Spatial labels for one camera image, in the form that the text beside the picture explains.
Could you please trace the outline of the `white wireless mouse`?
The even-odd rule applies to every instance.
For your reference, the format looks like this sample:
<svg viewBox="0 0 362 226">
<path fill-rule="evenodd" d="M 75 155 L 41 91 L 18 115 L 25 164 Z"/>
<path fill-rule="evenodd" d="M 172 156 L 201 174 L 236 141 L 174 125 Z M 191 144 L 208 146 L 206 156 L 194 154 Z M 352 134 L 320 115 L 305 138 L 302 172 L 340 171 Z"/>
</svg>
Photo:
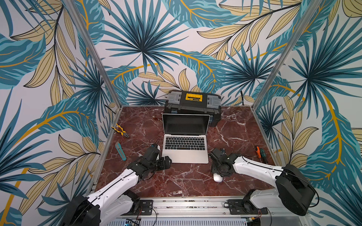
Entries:
<svg viewBox="0 0 362 226">
<path fill-rule="evenodd" d="M 216 183 L 221 183 L 223 181 L 223 177 L 217 173 L 213 174 L 213 179 Z"/>
</svg>

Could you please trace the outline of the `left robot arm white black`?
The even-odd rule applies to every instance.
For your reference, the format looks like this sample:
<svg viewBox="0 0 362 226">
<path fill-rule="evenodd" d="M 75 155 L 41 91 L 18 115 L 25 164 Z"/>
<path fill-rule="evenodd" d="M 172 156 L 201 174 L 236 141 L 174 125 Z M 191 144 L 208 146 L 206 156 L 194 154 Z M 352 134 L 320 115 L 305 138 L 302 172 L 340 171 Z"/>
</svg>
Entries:
<svg viewBox="0 0 362 226">
<path fill-rule="evenodd" d="M 172 160 L 166 156 L 150 161 L 141 157 L 132 162 L 116 179 L 102 189 L 79 195 L 66 206 L 61 226 L 105 226 L 116 217 L 130 212 L 138 197 L 130 189 L 150 173 L 169 169 Z"/>
</svg>

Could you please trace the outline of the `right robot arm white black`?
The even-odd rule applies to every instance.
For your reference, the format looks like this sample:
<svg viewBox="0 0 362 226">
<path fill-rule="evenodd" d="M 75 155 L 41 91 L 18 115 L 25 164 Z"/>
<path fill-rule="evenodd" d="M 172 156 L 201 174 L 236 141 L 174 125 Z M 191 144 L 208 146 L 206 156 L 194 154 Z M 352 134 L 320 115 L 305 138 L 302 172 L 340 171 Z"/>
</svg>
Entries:
<svg viewBox="0 0 362 226">
<path fill-rule="evenodd" d="M 246 158 L 239 153 L 227 155 L 223 149 L 215 148 L 209 153 L 212 160 L 214 181 L 220 183 L 225 177 L 240 174 L 270 184 L 274 189 L 252 191 L 249 201 L 258 209 L 284 207 L 293 214 L 304 216 L 308 209 L 319 204 L 320 197 L 310 181 L 301 171 L 287 164 L 272 166 Z"/>
</svg>

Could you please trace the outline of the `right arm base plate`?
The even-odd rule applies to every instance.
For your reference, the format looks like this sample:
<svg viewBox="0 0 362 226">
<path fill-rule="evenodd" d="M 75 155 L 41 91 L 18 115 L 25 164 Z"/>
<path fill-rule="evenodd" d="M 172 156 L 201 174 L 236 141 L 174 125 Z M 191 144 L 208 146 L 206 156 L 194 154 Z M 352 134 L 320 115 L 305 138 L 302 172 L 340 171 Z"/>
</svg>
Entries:
<svg viewBox="0 0 362 226">
<path fill-rule="evenodd" d="M 250 201 L 241 199 L 227 200 L 227 206 L 231 215 L 267 215 L 267 208 L 258 209 Z"/>
</svg>

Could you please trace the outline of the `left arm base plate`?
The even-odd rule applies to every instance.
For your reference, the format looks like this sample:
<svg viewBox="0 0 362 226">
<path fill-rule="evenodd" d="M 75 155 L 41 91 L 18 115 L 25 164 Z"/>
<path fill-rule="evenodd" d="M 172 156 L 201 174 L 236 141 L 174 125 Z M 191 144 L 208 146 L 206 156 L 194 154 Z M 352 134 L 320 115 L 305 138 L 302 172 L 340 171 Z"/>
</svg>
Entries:
<svg viewBox="0 0 362 226">
<path fill-rule="evenodd" d="M 153 213 L 153 203 L 153 200 L 139 200 L 123 216 L 151 216 Z"/>
</svg>

